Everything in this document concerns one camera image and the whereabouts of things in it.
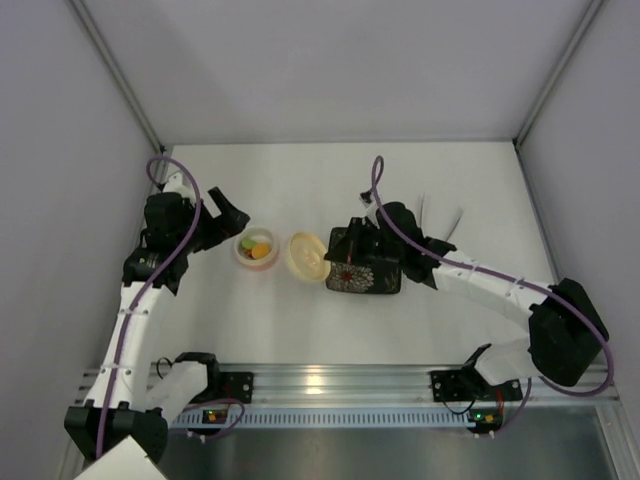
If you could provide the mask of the green round food piece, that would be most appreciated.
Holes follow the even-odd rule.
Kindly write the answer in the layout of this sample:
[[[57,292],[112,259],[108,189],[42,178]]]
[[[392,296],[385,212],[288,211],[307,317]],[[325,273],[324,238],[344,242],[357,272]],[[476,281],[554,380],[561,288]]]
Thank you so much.
[[[249,237],[243,238],[240,242],[240,246],[243,250],[251,251],[255,245],[256,245],[256,241]]]

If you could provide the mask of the cream round lunch box lid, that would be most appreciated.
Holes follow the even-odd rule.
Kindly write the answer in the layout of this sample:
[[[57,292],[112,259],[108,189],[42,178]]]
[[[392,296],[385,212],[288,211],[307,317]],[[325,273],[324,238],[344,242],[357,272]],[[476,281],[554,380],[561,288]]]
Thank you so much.
[[[323,283],[331,264],[325,259],[327,247],[314,234],[296,232],[286,243],[284,259],[290,273],[306,283]]]

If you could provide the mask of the white oval food piece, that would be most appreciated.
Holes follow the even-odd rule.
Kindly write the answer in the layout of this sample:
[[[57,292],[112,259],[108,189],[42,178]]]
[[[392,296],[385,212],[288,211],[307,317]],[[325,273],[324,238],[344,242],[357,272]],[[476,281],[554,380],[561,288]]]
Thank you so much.
[[[273,235],[270,231],[260,228],[252,230],[249,237],[256,243],[272,244],[274,241]]]

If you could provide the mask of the yellow round biscuit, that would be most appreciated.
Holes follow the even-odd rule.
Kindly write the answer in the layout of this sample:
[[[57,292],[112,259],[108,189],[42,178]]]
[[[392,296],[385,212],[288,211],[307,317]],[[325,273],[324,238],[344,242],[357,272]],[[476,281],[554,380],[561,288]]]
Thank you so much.
[[[256,243],[250,251],[250,256],[253,260],[261,260],[269,256],[271,253],[271,246],[268,243]]]

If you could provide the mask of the stainless steel tongs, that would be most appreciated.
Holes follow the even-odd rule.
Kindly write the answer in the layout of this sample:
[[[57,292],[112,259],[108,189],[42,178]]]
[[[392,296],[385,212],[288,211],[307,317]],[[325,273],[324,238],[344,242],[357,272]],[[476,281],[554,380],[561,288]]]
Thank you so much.
[[[464,210],[455,202],[425,193],[417,200],[416,220],[425,236],[448,241]]]

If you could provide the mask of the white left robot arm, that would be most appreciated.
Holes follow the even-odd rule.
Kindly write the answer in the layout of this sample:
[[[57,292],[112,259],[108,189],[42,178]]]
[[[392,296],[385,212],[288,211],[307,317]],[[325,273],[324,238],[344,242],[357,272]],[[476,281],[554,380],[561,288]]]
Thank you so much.
[[[192,254],[243,232],[250,217],[217,187],[212,216],[188,187],[163,185],[144,208],[145,227],[123,265],[120,306],[96,380],[64,428],[84,458],[96,461],[126,438],[153,460],[166,449],[169,427],[188,407],[230,397],[212,353],[185,352],[154,387],[148,385],[154,344],[177,297]]]

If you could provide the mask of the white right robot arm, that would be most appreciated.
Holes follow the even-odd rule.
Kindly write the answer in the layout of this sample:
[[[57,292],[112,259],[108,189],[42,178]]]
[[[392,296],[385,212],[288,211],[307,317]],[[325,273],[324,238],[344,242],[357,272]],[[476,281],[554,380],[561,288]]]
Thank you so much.
[[[464,297],[521,327],[526,337],[474,351],[462,366],[471,386],[543,377],[574,387],[609,339],[580,283],[529,282],[494,271],[453,244],[425,235],[401,202],[385,204],[374,218],[354,217],[333,228],[324,258],[330,290],[393,295],[408,279]]]

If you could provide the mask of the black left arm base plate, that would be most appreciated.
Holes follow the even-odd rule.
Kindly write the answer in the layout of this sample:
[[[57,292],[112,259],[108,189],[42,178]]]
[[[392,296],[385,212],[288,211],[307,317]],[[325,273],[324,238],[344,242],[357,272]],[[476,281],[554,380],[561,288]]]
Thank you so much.
[[[215,399],[232,398],[244,404],[251,404],[254,391],[253,372],[221,372],[215,391]]]

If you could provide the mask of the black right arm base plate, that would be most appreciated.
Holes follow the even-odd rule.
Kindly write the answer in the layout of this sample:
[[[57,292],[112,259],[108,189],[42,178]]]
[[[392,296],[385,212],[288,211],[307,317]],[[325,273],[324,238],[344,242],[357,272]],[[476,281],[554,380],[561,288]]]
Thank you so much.
[[[433,398],[436,402],[494,401],[498,395],[504,401],[523,399],[518,380],[492,386],[478,373],[466,369],[434,370],[429,373]]]

